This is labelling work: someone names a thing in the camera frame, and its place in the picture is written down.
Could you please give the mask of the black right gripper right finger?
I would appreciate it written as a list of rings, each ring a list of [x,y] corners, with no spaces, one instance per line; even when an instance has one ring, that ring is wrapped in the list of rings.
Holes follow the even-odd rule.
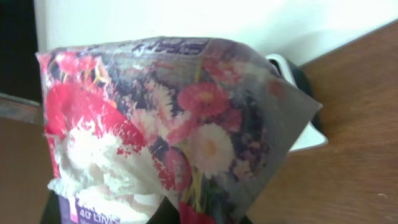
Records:
[[[168,198],[164,198],[157,211],[149,219],[149,224],[216,224],[214,219],[204,213],[197,213],[185,203],[178,211]]]

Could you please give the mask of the red purple tissue pack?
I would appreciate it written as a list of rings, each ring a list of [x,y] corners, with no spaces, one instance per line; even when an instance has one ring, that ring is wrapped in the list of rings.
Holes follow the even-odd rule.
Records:
[[[289,84],[225,39],[36,53],[54,177],[78,223],[145,223],[164,198],[239,223],[301,133]]]

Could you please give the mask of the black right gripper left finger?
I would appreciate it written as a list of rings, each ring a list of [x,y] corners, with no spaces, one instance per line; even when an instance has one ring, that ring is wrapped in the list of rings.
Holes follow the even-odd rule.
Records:
[[[40,218],[40,224],[61,224],[60,204],[58,196],[54,191],[50,191],[44,212]]]

